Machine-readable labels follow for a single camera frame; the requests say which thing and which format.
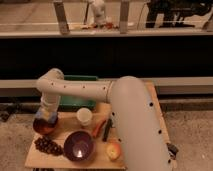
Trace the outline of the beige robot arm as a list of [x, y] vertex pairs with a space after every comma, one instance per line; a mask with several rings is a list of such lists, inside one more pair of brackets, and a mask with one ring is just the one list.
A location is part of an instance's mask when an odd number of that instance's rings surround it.
[[41, 105], [57, 110], [62, 95], [111, 105], [127, 171], [172, 171], [169, 150], [145, 83], [133, 76], [111, 81], [67, 81], [57, 68], [36, 81]]

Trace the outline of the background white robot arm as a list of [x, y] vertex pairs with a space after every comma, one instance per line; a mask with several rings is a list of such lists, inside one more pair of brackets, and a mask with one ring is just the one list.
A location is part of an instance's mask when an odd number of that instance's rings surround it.
[[106, 6], [104, 0], [88, 0], [91, 6], [94, 24], [96, 26], [104, 26], [106, 24]]

